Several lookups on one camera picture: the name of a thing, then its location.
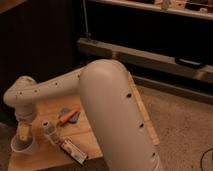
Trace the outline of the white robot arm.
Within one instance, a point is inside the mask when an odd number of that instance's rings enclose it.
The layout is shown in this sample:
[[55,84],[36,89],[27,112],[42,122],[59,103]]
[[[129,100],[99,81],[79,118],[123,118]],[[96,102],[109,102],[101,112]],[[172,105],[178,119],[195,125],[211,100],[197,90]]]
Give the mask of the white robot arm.
[[37,83],[18,78],[4,93],[16,119],[31,122],[35,103],[77,93],[109,171],[164,171],[129,82],[117,60],[101,59]]

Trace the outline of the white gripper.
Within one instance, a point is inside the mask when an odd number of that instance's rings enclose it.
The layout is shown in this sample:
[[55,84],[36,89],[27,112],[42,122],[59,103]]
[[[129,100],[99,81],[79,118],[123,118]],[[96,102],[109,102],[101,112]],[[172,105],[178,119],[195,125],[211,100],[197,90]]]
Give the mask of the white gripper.
[[15,109],[15,117],[19,123],[18,125],[18,134],[19,138],[22,141],[27,141],[29,134],[30,134],[30,128],[31,125],[28,123],[31,123],[35,120],[37,116],[37,111],[35,108],[16,108]]

